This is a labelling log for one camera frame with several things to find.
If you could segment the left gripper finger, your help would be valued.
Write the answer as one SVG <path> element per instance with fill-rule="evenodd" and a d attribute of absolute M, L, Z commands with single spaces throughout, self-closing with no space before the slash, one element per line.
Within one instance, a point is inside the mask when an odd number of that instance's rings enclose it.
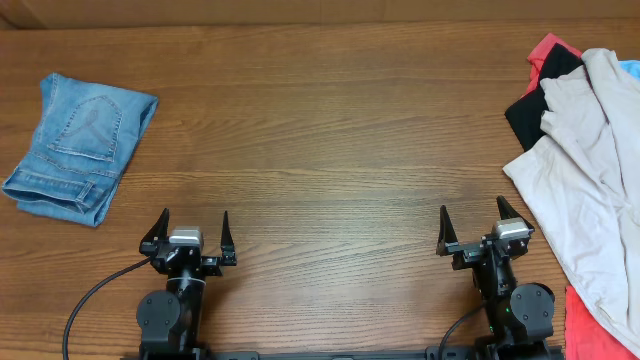
<path fill-rule="evenodd" d="M 158 220 L 141 239 L 141 244 L 164 241 L 167 238 L 169 219 L 170 211 L 164 208 Z"/>
<path fill-rule="evenodd" d="M 223 216 L 220 247 L 222 249 L 233 249 L 234 248 L 234 242 L 233 242 L 231 231 L 230 231 L 228 212 L 227 211 L 224 212 L 224 216 Z"/>

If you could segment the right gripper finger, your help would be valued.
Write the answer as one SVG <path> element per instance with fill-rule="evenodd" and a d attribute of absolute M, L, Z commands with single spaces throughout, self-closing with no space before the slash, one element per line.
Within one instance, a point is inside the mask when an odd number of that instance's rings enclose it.
<path fill-rule="evenodd" d="M 438 246 L 454 246 L 458 244 L 452 221 L 445 205 L 440 207 Z"/>
<path fill-rule="evenodd" d="M 502 220 L 509 220 L 509 219 L 519 218 L 520 220 L 522 220 L 524 222 L 524 224 L 527 226 L 527 228 L 530 231 L 534 230 L 534 226 L 529 221 L 527 221 L 520 213 L 518 213 L 510 205 L 510 203 L 507 201 L 507 199 L 504 196 L 499 195 L 496 198 L 496 202 L 497 202 L 497 207 L 498 207 L 498 211 L 499 211 L 499 214 L 500 214 L 500 218 Z"/>

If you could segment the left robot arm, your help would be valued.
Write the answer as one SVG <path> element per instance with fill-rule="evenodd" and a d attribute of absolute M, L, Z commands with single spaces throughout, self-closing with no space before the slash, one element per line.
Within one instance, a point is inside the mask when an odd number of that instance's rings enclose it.
<path fill-rule="evenodd" d="M 167 277 L 164 290 L 147 294 L 139 303 L 136 320 L 141 328 L 141 359 L 211 359 L 208 345 L 198 340 L 208 277 L 237 264 L 229 220 L 223 217 L 218 256 L 203 253 L 203 234 L 197 227 L 169 231 L 170 213 L 164 209 L 142 238 L 139 252 Z"/>

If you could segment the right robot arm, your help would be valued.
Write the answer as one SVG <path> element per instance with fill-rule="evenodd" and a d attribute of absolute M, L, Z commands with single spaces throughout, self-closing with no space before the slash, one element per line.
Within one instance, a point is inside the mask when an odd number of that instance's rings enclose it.
<path fill-rule="evenodd" d="M 528 252 L 534 226 L 502 196 L 496 198 L 500 219 L 475 243 L 458 240 L 447 208 L 440 207 L 436 254 L 452 258 L 454 270 L 470 269 L 481 304 L 457 320 L 443 335 L 436 359 L 562 359 L 560 346 L 550 346 L 554 334 L 555 295 L 542 283 L 519 284 L 511 262 Z M 472 346 L 447 345 L 453 332 L 483 311 L 490 334 Z"/>

